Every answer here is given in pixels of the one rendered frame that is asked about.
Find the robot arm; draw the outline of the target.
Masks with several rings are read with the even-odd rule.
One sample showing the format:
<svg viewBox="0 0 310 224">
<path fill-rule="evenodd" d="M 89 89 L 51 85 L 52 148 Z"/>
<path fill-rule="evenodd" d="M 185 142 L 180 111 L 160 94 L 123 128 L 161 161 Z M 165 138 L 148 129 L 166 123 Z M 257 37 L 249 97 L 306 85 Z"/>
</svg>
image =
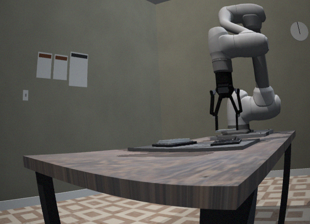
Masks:
<svg viewBox="0 0 310 224">
<path fill-rule="evenodd" d="M 214 73 L 233 72 L 232 58 L 252 57 L 256 82 L 253 96 L 240 90 L 243 111 L 238 117 L 238 130 L 222 132 L 222 135 L 248 134 L 254 132 L 249 128 L 250 121 L 274 118 L 280 113 L 281 107 L 279 96 L 269 86 L 265 57 L 269 42 L 260 30 L 266 19 L 265 12 L 257 4 L 238 4 L 221 8 L 218 19 L 221 27 L 211 28 L 208 32 Z M 237 25 L 240 23 L 244 27 Z M 236 35 L 228 35 L 227 31 Z"/>
</svg>

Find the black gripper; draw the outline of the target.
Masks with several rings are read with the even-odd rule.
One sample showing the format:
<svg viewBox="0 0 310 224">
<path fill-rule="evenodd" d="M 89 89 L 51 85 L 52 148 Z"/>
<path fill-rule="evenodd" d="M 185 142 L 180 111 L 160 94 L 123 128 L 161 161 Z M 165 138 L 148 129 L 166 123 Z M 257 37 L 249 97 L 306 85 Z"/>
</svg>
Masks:
<svg viewBox="0 0 310 224">
<path fill-rule="evenodd" d="M 210 95 L 211 95 L 211 102 L 210 102 L 210 114 L 213 115 L 213 118 L 215 119 L 216 123 L 216 130 L 218 130 L 218 111 L 219 107 L 221 104 L 221 101 L 223 98 L 230 98 L 231 103 L 234 107 L 234 110 L 236 112 L 236 130 L 238 130 L 238 117 L 240 117 L 240 113 L 243 111 L 242 106 L 241 106 L 241 100 L 240 100 L 240 89 L 235 89 L 233 87 L 233 80 L 232 80 L 232 73 L 231 72 L 217 72 L 215 73 L 216 76 L 216 89 L 215 90 L 210 90 Z M 218 93 L 218 84 L 222 83 L 229 83 L 229 85 L 232 85 L 232 89 L 229 89 L 228 93 Z M 237 94 L 237 100 L 238 100 L 238 105 L 239 105 L 239 110 L 236 107 L 236 104 L 233 100 L 232 93 L 235 91 Z M 215 99 L 215 94 L 216 92 L 218 93 L 218 101 L 217 101 L 217 106 L 214 112 L 214 99 Z"/>
</svg>

